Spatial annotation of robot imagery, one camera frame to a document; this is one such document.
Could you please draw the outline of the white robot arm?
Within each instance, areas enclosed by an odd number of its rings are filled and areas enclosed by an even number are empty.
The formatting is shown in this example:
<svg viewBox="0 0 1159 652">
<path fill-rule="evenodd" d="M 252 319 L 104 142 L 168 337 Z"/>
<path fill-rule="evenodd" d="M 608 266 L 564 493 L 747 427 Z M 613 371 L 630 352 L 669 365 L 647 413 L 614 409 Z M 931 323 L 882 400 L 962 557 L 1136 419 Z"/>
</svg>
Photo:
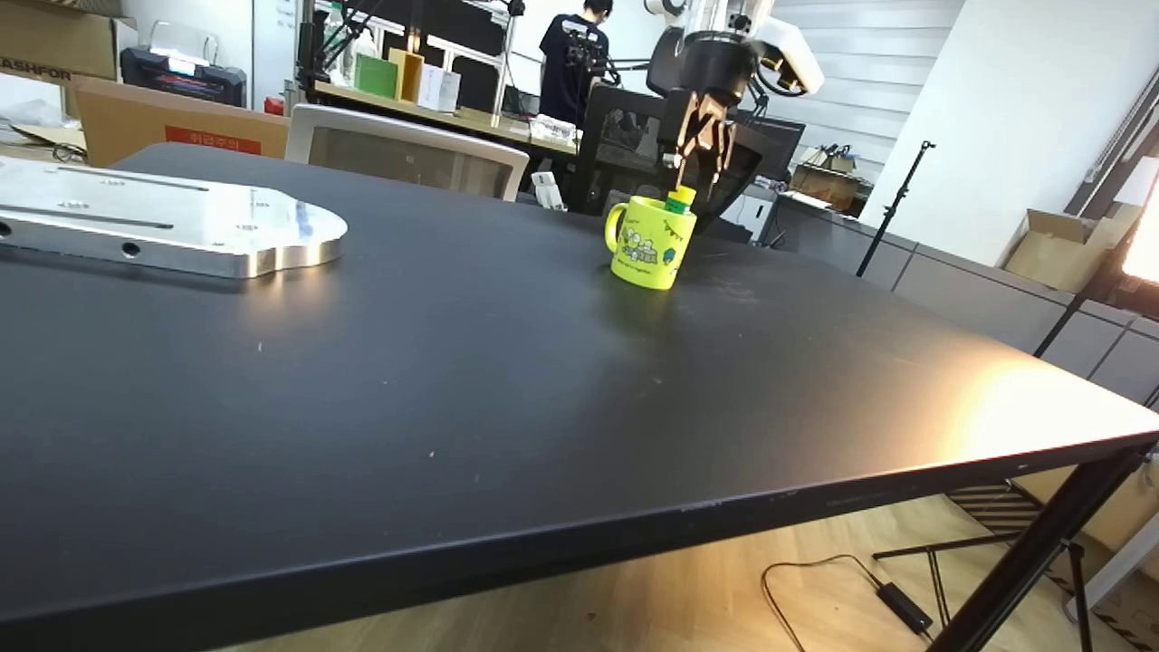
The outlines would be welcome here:
<svg viewBox="0 0 1159 652">
<path fill-rule="evenodd" d="M 658 154 L 677 184 L 707 196 L 733 167 L 733 111 L 753 97 L 817 93 L 825 73 L 774 0 L 688 0 L 651 49 L 643 84 L 664 97 Z"/>
</svg>

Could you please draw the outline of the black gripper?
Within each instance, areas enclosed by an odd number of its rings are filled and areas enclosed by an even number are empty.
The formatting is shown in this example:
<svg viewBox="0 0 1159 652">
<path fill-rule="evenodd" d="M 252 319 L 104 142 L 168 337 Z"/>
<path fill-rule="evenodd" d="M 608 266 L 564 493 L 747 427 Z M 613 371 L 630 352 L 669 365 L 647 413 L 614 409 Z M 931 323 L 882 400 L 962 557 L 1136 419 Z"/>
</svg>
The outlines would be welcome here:
<svg viewBox="0 0 1159 652">
<path fill-rule="evenodd" d="M 712 97 L 724 111 L 709 111 L 709 188 L 733 167 L 734 125 L 728 109 L 748 90 L 756 70 L 753 49 L 734 34 L 686 34 L 674 51 L 677 93 L 668 97 L 664 115 L 664 162 L 686 177 L 697 146 L 697 93 Z"/>
</svg>

